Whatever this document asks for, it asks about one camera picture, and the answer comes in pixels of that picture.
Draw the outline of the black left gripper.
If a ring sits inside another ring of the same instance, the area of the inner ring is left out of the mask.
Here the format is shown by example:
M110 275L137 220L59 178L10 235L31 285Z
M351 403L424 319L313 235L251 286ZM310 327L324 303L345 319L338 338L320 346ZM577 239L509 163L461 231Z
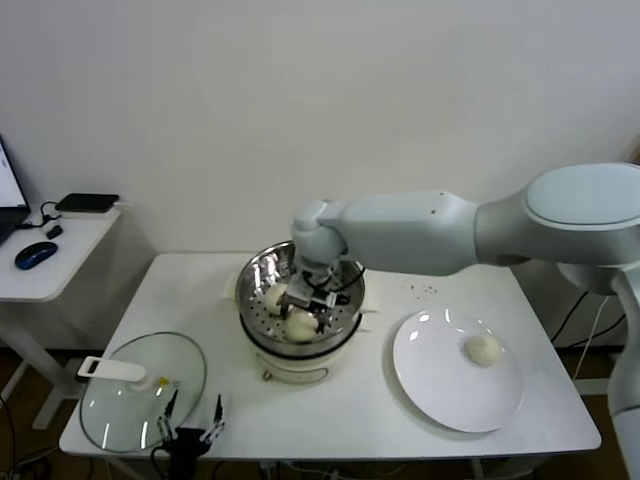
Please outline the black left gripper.
M171 440L167 444L170 456L168 478L170 480L193 480L197 460L209 451L209 443L214 443L223 433L226 423L222 396L218 395L213 423L206 431L199 428L179 427L174 430L172 415L179 389L176 388L162 414L157 419L157 427L162 440Z

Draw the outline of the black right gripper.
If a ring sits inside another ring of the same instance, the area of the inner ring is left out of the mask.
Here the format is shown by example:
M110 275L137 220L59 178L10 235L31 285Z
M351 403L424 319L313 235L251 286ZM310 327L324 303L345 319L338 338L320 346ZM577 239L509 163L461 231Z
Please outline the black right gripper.
M300 301L299 307L303 310L315 311L317 335L324 335L333 327L334 312L331 309L346 306L351 300L346 286L346 272L342 264L335 264L327 270L298 269L300 281L304 285L304 298ZM284 293L281 296L282 320L288 318L292 309L291 299Z

